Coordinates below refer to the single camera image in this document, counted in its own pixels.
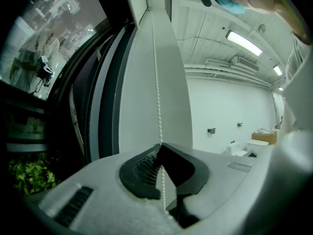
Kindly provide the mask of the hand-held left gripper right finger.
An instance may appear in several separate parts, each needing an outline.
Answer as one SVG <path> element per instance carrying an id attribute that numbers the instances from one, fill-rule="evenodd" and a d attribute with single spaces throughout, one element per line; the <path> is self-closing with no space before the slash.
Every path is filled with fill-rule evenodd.
<path id="1" fill-rule="evenodd" d="M 313 132 L 287 134 L 257 157 L 179 145 L 157 147 L 176 183 L 176 211 L 160 218 L 161 235 L 269 235 L 293 229 L 313 178 Z"/>

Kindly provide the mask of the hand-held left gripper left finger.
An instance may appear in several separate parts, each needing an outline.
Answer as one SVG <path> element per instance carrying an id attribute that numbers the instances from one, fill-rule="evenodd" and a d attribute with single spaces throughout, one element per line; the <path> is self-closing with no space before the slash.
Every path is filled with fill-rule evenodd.
<path id="1" fill-rule="evenodd" d="M 126 152 L 85 166 L 38 202 L 31 213 L 52 235 L 177 235 L 180 225 L 159 200 L 138 198 L 122 184 L 119 171 L 138 152 Z"/>

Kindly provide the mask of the white toilet lids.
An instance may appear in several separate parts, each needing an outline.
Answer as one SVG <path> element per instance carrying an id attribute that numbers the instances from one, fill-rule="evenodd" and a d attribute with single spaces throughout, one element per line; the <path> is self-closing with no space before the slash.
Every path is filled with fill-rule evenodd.
<path id="1" fill-rule="evenodd" d="M 268 146 L 268 142 L 266 141 L 258 141 L 258 140 L 250 140 L 247 142 L 247 152 L 254 153 L 258 155 L 260 151 L 262 151 L 266 146 Z"/>

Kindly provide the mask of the white toilet with round lid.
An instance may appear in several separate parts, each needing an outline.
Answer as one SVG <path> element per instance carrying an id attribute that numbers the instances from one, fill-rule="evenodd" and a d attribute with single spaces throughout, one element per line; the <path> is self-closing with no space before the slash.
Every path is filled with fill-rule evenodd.
<path id="1" fill-rule="evenodd" d="M 241 144 L 237 142 L 231 143 L 225 150 L 225 154 L 238 157 L 242 157 L 246 153 L 247 151 L 243 150 Z"/>

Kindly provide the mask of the large brown cardboard box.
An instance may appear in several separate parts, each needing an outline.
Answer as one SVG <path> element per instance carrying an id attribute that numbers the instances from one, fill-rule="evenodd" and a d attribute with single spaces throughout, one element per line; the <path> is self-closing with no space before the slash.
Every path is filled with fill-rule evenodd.
<path id="1" fill-rule="evenodd" d="M 262 133 L 252 133 L 251 135 L 253 140 L 257 141 L 265 141 L 269 145 L 276 144 L 277 142 L 277 131 L 276 130 L 270 130 L 270 131 L 265 131 Z"/>

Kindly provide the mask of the green leafy plant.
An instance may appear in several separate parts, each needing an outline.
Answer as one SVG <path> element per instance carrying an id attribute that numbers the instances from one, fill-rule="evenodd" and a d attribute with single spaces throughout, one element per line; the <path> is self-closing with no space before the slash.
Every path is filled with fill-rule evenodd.
<path id="1" fill-rule="evenodd" d="M 30 196 L 56 187 L 59 183 L 53 166 L 56 160 L 47 153 L 18 155 L 8 163 L 13 188 Z"/>

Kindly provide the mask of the white ceiling pipes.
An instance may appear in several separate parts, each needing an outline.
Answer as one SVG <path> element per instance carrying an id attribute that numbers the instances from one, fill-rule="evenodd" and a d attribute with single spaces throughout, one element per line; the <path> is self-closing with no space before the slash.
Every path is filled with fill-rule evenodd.
<path id="1" fill-rule="evenodd" d="M 190 64 L 185 63 L 184 68 L 190 71 L 191 73 L 197 73 L 195 70 L 200 70 L 199 73 L 212 73 L 217 75 L 226 75 L 229 77 L 238 78 L 241 80 L 246 80 L 250 82 L 257 83 L 259 85 L 264 85 L 268 88 L 273 88 L 273 84 L 266 82 L 265 80 L 258 78 L 252 74 L 248 74 L 241 70 L 232 69 L 229 66 L 223 67 L 220 65 L 208 65 L 208 64 Z"/>

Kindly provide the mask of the white ceiling air conditioner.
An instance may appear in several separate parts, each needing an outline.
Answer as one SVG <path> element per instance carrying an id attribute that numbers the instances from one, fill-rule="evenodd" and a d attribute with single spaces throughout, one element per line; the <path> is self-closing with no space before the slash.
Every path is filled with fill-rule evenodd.
<path id="1" fill-rule="evenodd" d="M 234 56 L 231 61 L 230 61 L 233 65 L 244 68 L 246 70 L 250 70 L 250 71 L 259 71 L 259 67 L 256 66 L 254 63 L 239 57 L 239 56 Z"/>

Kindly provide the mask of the grey window stay bar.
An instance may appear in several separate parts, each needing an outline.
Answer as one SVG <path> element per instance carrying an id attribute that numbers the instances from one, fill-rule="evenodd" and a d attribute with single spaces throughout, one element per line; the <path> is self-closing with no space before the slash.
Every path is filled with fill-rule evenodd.
<path id="1" fill-rule="evenodd" d="M 78 117 L 77 117 L 77 112 L 76 112 L 75 103 L 74 103 L 73 85 L 71 85 L 69 89 L 69 108 L 70 108 L 70 115 L 71 115 L 71 120 L 72 120 L 72 124 L 73 124 L 74 131 L 75 131 L 75 135 L 78 139 L 81 152 L 84 155 L 85 154 L 84 142 L 83 142 L 82 135 L 80 133 L 80 129 L 78 125 Z"/>

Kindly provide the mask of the dark window frame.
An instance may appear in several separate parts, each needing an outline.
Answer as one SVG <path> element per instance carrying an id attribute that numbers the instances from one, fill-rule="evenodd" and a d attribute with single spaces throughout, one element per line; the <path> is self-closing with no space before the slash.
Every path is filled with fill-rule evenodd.
<path id="1" fill-rule="evenodd" d="M 87 163 L 118 154 L 116 115 L 134 32 L 127 0 L 0 0 L 3 151 L 59 149 Z"/>

